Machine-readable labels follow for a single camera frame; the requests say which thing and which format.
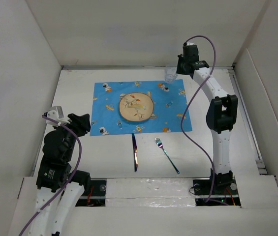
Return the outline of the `clear plastic cup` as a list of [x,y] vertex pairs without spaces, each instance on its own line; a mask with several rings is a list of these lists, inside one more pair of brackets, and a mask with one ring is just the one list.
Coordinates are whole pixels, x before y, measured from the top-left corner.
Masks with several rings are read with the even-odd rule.
[[165,66],[164,81],[166,83],[173,83],[177,77],[178,77],[177,67],[175,65],[170,64],[170,65]]

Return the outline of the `blue space-print cloth placemat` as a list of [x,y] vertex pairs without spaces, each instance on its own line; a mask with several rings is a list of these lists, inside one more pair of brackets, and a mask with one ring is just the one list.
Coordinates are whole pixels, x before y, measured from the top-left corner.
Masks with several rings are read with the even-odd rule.
[[192,131],[182,79],[95,83],[91,135]]

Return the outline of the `beige ceramic plate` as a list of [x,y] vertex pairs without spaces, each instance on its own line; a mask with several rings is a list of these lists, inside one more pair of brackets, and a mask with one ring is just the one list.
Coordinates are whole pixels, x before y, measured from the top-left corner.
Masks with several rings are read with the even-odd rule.
[[154,102],[150,96],[140,92],[121,94],[119,113],[130,122],[149,120],[154,111]]

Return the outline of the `iridescent table knife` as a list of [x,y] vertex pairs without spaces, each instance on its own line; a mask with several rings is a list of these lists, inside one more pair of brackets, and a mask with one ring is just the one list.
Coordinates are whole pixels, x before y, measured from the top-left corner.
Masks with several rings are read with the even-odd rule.
[[134,171],[137,172],[138,170],[137,143],[136,143],[136,138],[134,133],[132,133],[131,136],[132,136],[132,146],[133,146]]

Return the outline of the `iridescent fork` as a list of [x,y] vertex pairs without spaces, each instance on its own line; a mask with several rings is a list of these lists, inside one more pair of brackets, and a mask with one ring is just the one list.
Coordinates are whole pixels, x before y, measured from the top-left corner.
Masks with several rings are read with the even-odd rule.
[[175,166],[174,162],[171,160],[169,154],[167,153],[167,151],[164,148],[164,145],[161,141],[161,139],[159,137],[155,138],[155,142],[157,144],[157,146],[162,149],[162,151],[164,152],[164,154],[166,155],[166,157],[168,158],[169,162],[171,163],[171,165],[173,166],[173,168],[175,169],[177,174],[180,174],[180,171],[178,170],[178,168]]

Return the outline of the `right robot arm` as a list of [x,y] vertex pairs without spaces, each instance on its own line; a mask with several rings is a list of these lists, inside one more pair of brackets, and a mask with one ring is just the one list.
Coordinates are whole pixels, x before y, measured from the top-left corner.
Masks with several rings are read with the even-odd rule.
[[238,98],[227,93],[211,75],[206,61],[199,59],[194,43],[184,43],[183,53],[178,55],[177,74],[189,75],[203,90],[210,102],[206,124],[213,138],[213,167],[209,188],[219,194],[231,184],[230,136],[236,123]]

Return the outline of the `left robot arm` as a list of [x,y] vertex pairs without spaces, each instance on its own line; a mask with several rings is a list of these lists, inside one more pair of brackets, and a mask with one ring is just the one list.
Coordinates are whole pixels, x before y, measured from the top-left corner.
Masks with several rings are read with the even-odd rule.
[[91,130],[90,116],[69,114],[64,120],[52,110],[42,118],[54,130],[44,137],[35,213],[24,228],[30,236],[61,236],[79,198],[91,190],[90,174],[70,165],[75,146],[79,147],[77,162],[81,161],[79,138]]

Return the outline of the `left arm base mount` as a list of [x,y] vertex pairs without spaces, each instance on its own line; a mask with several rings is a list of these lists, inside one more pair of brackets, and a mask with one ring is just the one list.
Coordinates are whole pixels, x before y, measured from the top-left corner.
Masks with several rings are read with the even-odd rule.
[[107,179],[92,178],[90,186],[76,203],[76,207],[103,207],[106,201]]

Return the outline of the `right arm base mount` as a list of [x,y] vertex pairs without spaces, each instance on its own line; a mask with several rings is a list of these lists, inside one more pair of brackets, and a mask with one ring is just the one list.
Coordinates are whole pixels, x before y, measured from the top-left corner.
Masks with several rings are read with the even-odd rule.
[[241,206],[235,179],[224,187],[213,189],[210,199],[206,202],[211,190],[211,181],[206,178],[194,179],[189,193],[194,196],[197,207],[202,206]]

